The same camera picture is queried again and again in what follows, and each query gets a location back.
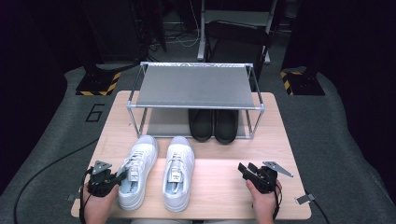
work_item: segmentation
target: table top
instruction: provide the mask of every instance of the table top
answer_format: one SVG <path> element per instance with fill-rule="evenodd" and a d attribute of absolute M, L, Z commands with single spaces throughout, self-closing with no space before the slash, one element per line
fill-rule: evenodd
<path fill-rule="evenodd" d="M 92 155 L 90 166 L 99 161 L 111 163 L 116 173 L 137 141 L 137 134 L 126 109 L 130 91 L 120 91 L 111 107 L 105 127 Z M 257 93 L 253 100 L 258 101 Z M 166 150 L 172 138 L 157 138 L 160 148 L 158 160 L 148 174 L 146 195 L 142 206 L 135 211 L 120 209 L 113 203 L 110 216 L 119 218 L 164 219 L 253 219 L 252 197 L 242 174 L 237 170 L 239 162 L 260 166 L 263 161 L 275 161 L 294 175 L 278 174 L 282 184 L 282 204 L 276 219 L 308 219 L 311 210 L 307 203 L 299 205 L 295 198 L 304 195 L 293 153 L 290 148 L 282 118 L 272 93 L 261 93 L 265 112 L 253 139 L 235 139 L 222 145 L 215 138 L 200 143 L 188 138 L 195 154 L 195 167 L 191 181 L 190 203 L 179 213 L 165 208 L 162 195 L 163 169 Z M 141 117 L 138 110 L 134 116 Z M 71 213 L 78 217 L 79 199 L 75 200 Z"/>

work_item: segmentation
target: cable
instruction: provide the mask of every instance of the cable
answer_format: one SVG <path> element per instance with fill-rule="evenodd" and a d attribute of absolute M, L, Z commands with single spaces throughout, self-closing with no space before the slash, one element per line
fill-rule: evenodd
<path fill-rule="evenodd" d="M 180 43 L 183 47 L 186 47 L 186 48 L 192 47 L 192 46 L 194 46 L 194 45 L 198 42 L 198 40 L 199 40 L 199 33 L 200 33 L 199 27 L 198 27 L 198 22 L 197 22 L 197 19 L 195 18 L 195 13 L 194 13 L 194 9 L 193 9 L 193 7 L 192 7 L 192 2 L 191 2 L 191 0 L 190 0 L 190 7 L 191 7 L 191 11 L 192 11 L 192 16 L 194 17 L 195 25 L 196 25 L 197 31 L 198 31 L 197 37 L 196 37 L 196 39 L 194 40 L 194 42 L 193 42 L 192 44 L 190 44 L 190 45 L 184 45 L 183 42 L 181 42 L 181 40 L 180 40 L 179 38 L 176 37 L 176 39 L 179 41 L 179 43 Z"/>
<path fill-rule="evenodd" d="M 273 213 L 273 220 L 275 220 L 277 213 L 279 212 L 279 208 L 280 208 L 280 204 L 282 203 L 282 190 L 280 189 L 280 187 L 277 185 L 277 183 L 273 182 L 273 180 L 271 179 L 271 176 L 269 176 L 269 174 L 267 174 L 267 172 L 262 172 L 266 178 L 268 179 L 272 189 L 274 190 L 274 196 L 275 196 L 275 201 L 276 201 L 276 207 L 275 207 L 275 211 Z M 276 187 L 279 188 L 279 195 L 280 195 L 280 200 L 279 200 L 279 196 L 276 193 Z"/>
<path fill-rule="evenodd" d="M 148 59 L 151 60 L 152 62 L 157 62 L 157 63 L 159 62 L 159 61 L 158 61 L 156 58 L 154 58 L 152 55 L 149 55 L 149 54 L 148 54 L 147 57 L 148 57 Z"/>
<path fill-rule="evenodd" d="M 85 206 L 87 205 L 88 200 L 89 200 L 89 199 L 91 198 L 91 196 L 92 196 L 92 194 L 90 193 L 90 195 L 89 195 L 88 198 L 87 198 L 87 201 L 84 203 L 84 187 L 85 187 L 85 186 L 84 186 L 84 182 L 85 182 L 85 178 L 87 177 L 87 175 L 90 175 L 90 174 L 92 173 L 92 170 L 93 170 L 93 168 L 91 167 L 89 170 L 87 170 L 87 171 L 84 173 L 84 175 L 82 176 L 82 179 L 81 179 L 81 186 L 80 186 L 80 188 L 79 188 L 79 214 L 78 214 L 78 217 L 79 217 L 79 221 L 80 221 L 82 224 L 85 224 L 85 223 L 86 223 L 85 217 L 84 217 Z"/>
<path fill-rule="evenodd" d="M 304 189 L 304 191 L 305 191 L 305 194 L 310 194 L 306 189 Z M 317 203 L 317 200 L 313 200 L 313 202 L 317 206 L 317 208 L 319 209 L 320 213 L 323 215 L 324 219 L 326 219 L 326 223 L 330 224 L 329 219 L 327 218 L 326 214 L 324 214 L 323 210 L 321 209 L 321 207 Z"/>
<path fill-rule="evenodd" d="M 178 41 L 168 41 L 168 42 L 166 42 L 166 44 L 181 44 L 181 45 L 183 45 L 182 43 L 194 41 L 194 43 L 190 46 L 183 45 L 184 47 L 188 48 L 188 47 L 192 47 L 197 42 L 196 39 L 192 39 L 192 40 L 180 40 L 179 38 L 175 38 L 175 39 L 177 39 Z"/>
<path fill-rule="evenodd" d="M 279 194 L 277 194 L 277 195 L 280 196 L 279 205 L 281 205 L 282 204 L 282 200 L 283 200 L 282 189 L 280 188 L 280 186 L 278 184 L 276 184 L 276 187 L 279 189 Z"/>
<path fill-rule="evenodd" d="M 78 148 L 78 149 L 76 149 L 76 150 L 74 150 L 74 151 L 72 151 L 72 152 L 70 152 L 70 153 L 68 153 L 68 154 L 66 154 L 66 155 L 64 155 L 64 156 L 62 156 L 62 157 L 59 158 L 58 160 L 53 161 L 52 163 L 50 163 L 49 165 L 47 165 L 46 167 L 44 167 L 43 169 L 41 169 L 40 171 L 38 171 L 35 175 L 33 175 L 33 176 L 24 184 L 24 186 L 22 187 L 22 189 L 21 189 L 20 193 L 18 194 L 18 197 L 17 197 L 17 199 L 16 199 L 16 201 L 15 201 L 14 210 L 13 210 L 14 223 L 15 223 L 15 224 L 18 223 L 18 219 L 17 219 L 18 202 L 19 202 L 19 200 L 20 200 L 21 195 L 23 194 L 23 192 L 25 191 L 25 189 L 27 188 L 27 186 L 30 184 L 30 182 L 32 182 L 38 175 L 40 175 L 41 173 L 43 173 L 45 170 L 47 170 L 48 168 L 50 168 L 53 164 L 57 163 L 58 161 L 63 160 L 64 158 L 66 158 L 66 157 L 68 157 L 68 156 L 70 156 L 70 155 L 75 154 L 76 152 L 81 151 L 82 149 L 84 149 L 84 148 L 86 148 L 86 147 L 89 147 L 90 145 L 92 145 L 93 143 L 97 142 L 98 140 L 99 140 L 99 138 L 96 138 L 95 140 L 91 141 L 91 142 L 88 143 L 87 145 L 85 145 L 85 146 L 83 146 L 83 147 L 80 147 L 80 148 Z"/>

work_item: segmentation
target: yellow black hazard tape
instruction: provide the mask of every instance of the yellow black hazard tape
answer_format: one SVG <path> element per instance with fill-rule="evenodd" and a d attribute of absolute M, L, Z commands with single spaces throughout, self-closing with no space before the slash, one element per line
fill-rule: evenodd
<path fill-rule="evenodd" d="M 291 72 L 294 75 L 302 75 L 303 73 L 300 72 Z M 282 77 L 283 80 L 283 85 L 285 86 L 286 92 L 288 95 L 293 95 L 293 90 L 291 89 L 291 85 L 288 80 L 288 72 L 280 72 L 280 76 Z"/>
<path fill-rule="evenodd" d="M 116 88 L 117 82 L 119 81 L 119 78 L 121 76 L 121 73 L 117 73 L 114 77 L 113 80 L 111 81 L 110 86 L 108 87 L 107 91 L 76 91 L 76 95 L 111 95 L 111 93 L 114 91 Z"/>

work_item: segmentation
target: black slip-on shoe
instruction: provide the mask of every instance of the black slip-on shoe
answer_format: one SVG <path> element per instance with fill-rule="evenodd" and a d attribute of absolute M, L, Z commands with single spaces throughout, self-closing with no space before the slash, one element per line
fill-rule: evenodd
<path fill-rule="evenodd" d="M 231 143 L 238 131 L 238 110 L 215 110 L 215 137 L 222 144 Z"/>
<path fill-rule="evenodd" d="M 191 136 L 199 142 L 204 142 L 213 133 L 213 110 L 189 109 L 189 124 Z"/>

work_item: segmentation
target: metal shoe rack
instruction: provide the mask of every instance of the metal shoe rack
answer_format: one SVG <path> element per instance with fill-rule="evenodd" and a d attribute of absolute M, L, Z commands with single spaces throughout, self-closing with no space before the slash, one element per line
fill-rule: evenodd
<path fill-rule="evenodd" d="M 201 108 L 239 110 L 236 138 L 253 138 L 264 103 L 256 80 L 259 101 L 253 100 L 250 76 L 251 63 L 142 62 L 126 106 L 137 136 L 191 137 L 188 109 Z M 134 116 L 136 110 L 143 116 Z"/>

